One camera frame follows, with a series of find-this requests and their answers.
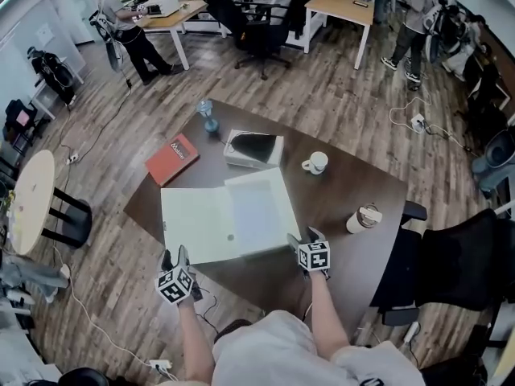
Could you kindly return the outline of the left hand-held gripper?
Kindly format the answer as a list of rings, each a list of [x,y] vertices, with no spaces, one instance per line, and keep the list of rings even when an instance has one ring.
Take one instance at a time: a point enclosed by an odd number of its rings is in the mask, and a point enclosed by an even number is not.
[[[165,249],[161,260],[161,273],[155,278],[154,286],[158,294],[168,303],[178,305],[191,297],[193,302],[203,299],[196,275],[188,271],[190,261],[183,245],[179,246],[177,266],[171,261],[171,253]]]

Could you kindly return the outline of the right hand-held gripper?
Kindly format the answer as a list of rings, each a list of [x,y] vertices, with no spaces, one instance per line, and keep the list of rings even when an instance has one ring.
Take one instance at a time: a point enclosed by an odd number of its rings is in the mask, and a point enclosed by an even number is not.
[[[329,278],[331,255],[330,245],[325,235],[313,227],[307,227],[307,235],[310,243],[300,244],[292,234],[287,234],[286,239],[294,253],[298,253],[298,264],[306,272],[321,272],[326,279]]]

